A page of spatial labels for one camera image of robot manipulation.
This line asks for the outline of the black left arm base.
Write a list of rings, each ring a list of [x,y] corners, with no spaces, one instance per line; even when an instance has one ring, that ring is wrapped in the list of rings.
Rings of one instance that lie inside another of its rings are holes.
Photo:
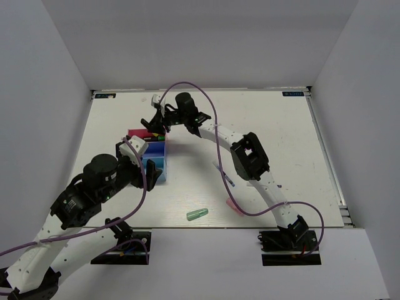
[[[152,231],[134,231],[131,241],[106,254],[95,257],[91,265],[115,265],[115,266],[145,266],[148,265],[151,251]]]

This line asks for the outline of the right corner table sticker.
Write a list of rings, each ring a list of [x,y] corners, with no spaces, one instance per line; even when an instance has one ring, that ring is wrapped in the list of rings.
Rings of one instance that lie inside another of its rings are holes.
[[[302,91],[283,91],[282,95],[284,97],[304,97],[304,93]]]

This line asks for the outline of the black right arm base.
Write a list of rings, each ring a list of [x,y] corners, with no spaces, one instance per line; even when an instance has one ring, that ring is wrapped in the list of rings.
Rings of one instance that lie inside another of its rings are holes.
[[[281,231],[259,231],[263,266],[320,266],[322,264],[314,230],[309,230],[298,243],[294,244]]]

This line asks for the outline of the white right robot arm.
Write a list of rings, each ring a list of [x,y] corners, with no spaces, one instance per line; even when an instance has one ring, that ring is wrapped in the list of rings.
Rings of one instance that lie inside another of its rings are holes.
[[[272,211],[283,244],[289,249],[302,245],[309,227],[277,187],[268,156],[256,134],[241,134],[220,125],[216,108],[212,107],[213,117],[201,112],[188,92],[175,96],[176,107],[166,104],[164,98],[152,96],[151,106],[156,113],[150,121],[142,119],[141,124],[160,135],[168,133],[172,126],[185,126],[191,134],[216,143],[219,166],[222,166],[220,148],[229,151],[236,174],[256,189]]]

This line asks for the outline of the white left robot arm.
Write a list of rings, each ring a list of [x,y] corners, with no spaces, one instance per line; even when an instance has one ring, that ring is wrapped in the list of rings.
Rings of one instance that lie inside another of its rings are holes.
[[[1,269],[1,287],[8,299],[51,299],[59,285],[94,258],[114,250],[145,246],[124,218],[83,231],[101,206],[129,185],[151,191],[161,169],[142,156],[148,144],[133,136],[116,144],[115,155],[98,154],[84,166],[51,206],[35,240],[20,246],[24,253]]]

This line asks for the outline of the corner table sticker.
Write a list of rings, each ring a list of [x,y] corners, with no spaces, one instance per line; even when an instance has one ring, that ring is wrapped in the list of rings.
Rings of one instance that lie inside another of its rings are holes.
[[[284,97],[304,97],[304,93],[302,91],[283,91],[282,95]]]
[[[94,95],[95,99],[113,99],[116,97],[116,93],[97,93]]]

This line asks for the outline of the blue ink pen refill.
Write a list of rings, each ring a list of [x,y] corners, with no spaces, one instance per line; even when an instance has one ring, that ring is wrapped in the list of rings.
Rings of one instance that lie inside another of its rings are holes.
[[[214,165],[214,167],[215,167],[219,172],[221,171],[221,168],[219,167],[219,164],[218,164],[217,161],[213,161],[212,164]],[[235,183],[231,180],[231,178],[230,178],[224,171],[222,172],[222,174],[223,174],[225,180],[226,180],[232,187],[235,187],[235,186],[236,186]]]

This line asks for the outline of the left corner table sticker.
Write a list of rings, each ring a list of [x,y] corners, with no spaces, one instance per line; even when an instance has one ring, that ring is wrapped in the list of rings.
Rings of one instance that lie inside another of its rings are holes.
[[[94,95],[95,99],[113,99],[116,97],[116,93],[97,93]]]

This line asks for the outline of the green cap black highlighter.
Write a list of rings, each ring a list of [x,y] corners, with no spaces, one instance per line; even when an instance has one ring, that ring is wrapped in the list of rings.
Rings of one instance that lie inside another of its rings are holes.
[[[157,136],[154,136],[154,138],[156,138],[158,141],[164,141],[166,137],[163,135],[157,135]]]

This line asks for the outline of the pink blue tiered organizer box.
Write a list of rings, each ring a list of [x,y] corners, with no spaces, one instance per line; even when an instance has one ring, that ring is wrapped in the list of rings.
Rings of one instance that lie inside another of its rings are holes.
[[[144,138],[146,136],[153,136],[151,132],[147,129],[129,129],[128,136],[138,136],[139,138]],[[148,143],[148,149],[142,156],[144,167],[148,159],[151,159],[156,163],[156,167],[162,169],[162,175],[157,180],[157,184],[164,184],[167,179],[167,162],[166,162],[166,138],[164,141],[158,141],[156,138],[146,141]]]

